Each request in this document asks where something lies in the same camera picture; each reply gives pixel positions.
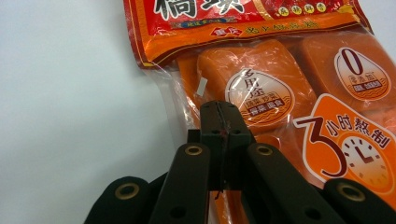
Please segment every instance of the food product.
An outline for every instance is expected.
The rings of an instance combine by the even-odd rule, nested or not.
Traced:
[[[237,105],[255,134],[309,115],[317,99],[294,58],[274,39],[253,47],[208,49],[198,57],[197,73],[207,80],[205,100]]]
[[[372,35],[326,33],[301,43],[299,64],[317,95],[327,92],[357,111],[396,102],[396,67]]]
[[[364,111],[363,116],[378,123],[396,135],[396,106],[384,106],[375,110]]]

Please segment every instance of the clock icon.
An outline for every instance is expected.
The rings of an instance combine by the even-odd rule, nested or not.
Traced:
[[[375,189],[389,186],[388,167],[372,144],[358,136],[349,136],[341,149],[348,168],[360,181]]]

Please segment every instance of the plastic package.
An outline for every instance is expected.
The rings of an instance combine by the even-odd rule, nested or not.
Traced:
[[[136,61],[162,90],[173,135],[199,128],[201,104],[229,101],[256,140],[279,148],[311,184],[350,178],[396,209],[396,68],[358,1],[258,2],[235,1],[225,21],[213,5],[213,14],[145,24],[131,11],[143,1],[125,1]],[[246,222],[240,192],[224,191],[211,206],[215,223]]]

